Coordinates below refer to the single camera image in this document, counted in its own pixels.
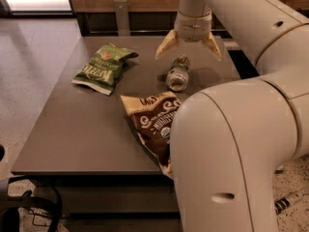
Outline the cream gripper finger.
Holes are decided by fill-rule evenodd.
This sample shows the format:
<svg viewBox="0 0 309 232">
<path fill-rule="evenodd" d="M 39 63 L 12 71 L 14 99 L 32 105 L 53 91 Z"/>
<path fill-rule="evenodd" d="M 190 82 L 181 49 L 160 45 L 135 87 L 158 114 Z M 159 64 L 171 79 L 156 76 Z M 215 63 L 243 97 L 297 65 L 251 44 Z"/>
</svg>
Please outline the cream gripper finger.
<svg viewBox="0 0 309 232">
<path fill-rule="evenodd" d="M 215 41 L 212 32 L 209 32 L 203 39 L 202 45 L 218 60 L 222 59 L 221 51 Z"/>
<path fill-rule="evenodd" d="M 159 45 L 155 53 L 155 59 L 158 60 L 165 53 L 178 45 L 178 34 L 172 29 L 164 38 L 163 42 Z"/>
</svg>

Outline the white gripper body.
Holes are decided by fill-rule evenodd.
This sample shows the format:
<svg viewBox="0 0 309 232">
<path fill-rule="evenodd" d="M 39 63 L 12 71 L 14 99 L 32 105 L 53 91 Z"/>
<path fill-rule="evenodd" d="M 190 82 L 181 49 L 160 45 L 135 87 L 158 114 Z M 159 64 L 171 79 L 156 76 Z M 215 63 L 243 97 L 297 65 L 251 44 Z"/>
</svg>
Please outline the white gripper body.
<svg viewBox="0 0 309 232">
<path fill-rule="evenodd" d="M 184 15 L 178 12 L 174 29 L 185 42 L 202 42 L 210 36 L 211 20 L 211 11 L 206 11 L 203 15 Z"/>
</svg>

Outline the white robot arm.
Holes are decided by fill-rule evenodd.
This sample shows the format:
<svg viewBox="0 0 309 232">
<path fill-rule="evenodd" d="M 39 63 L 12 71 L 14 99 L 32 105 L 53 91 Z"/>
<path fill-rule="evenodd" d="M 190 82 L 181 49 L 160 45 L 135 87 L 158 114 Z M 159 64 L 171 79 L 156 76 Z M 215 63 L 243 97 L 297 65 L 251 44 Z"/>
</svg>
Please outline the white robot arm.
<svg viewBox="0 0 309 232">
<path fill-rule="evenodd" d="M 308 19 L 278 0 L 180 0 L 175 28 L 196 42 L 216 15 L 258 76 L 183 102 L 170 151 L 183 232 L 278 232 L 275 170 L 309 145 Z"/>
</svg>

